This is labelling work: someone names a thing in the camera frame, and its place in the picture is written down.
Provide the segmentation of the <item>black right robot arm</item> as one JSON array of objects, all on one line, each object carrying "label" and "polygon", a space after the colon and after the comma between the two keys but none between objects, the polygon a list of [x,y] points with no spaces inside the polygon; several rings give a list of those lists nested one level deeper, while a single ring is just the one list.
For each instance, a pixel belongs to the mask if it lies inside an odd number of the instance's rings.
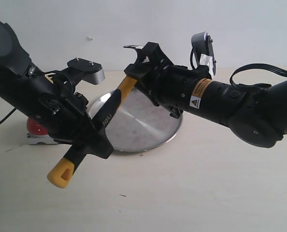
[{"label": "black right robot arm", "polygon": [[209,69],[174,65],[159,44],[132,45],[137,58],[124,70],[136,79],[136,88],[171,117],[191,113],[229,128],[244,142],[270,148],[287,135],[287,70],[269,64],[242,66],[238,72],[258,69],[273,72],[285,81],[271,85],[225,84],[212,79]]}]

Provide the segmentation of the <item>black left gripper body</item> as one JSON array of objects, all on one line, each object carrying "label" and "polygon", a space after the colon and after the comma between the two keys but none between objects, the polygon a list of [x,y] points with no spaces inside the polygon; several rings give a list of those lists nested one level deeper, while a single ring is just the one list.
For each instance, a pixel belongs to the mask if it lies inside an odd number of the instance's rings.
[{"label": "black left gripper body", "polygon": [[52,133],[79,133],[86,113],[87,99],[75,94],[67,72],[55,73],[51,83],[44,73],[20,77],[20,111]]}]

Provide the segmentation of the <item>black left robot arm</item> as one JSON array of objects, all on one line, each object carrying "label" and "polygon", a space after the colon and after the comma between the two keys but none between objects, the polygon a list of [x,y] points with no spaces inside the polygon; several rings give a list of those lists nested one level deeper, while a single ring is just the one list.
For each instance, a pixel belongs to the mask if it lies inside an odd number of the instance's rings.
[{"label": "black left robot arm", "polygon": [[0,97],[58,143],[106,159],[113,146],[101,122],[90,118],[86,97],[76,91],[81,81],[97,85],[103,80],[101,64],[82,58],[70,60],[61,71],[41,71],[10,25],[0,22]]}]

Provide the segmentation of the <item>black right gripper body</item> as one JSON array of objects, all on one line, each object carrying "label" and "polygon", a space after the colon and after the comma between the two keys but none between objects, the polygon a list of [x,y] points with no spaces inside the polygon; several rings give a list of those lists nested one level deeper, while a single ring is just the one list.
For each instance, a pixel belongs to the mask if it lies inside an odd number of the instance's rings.
[{"label": "black right gripper body", "polygon": [[151,83],[152,99],[165,108],[169,115],[179,119],[188,108],[188,100],[197,81],[211,79],[209,68],[200,65],[189,70],[185,66],[168,65],[157,73]]}]

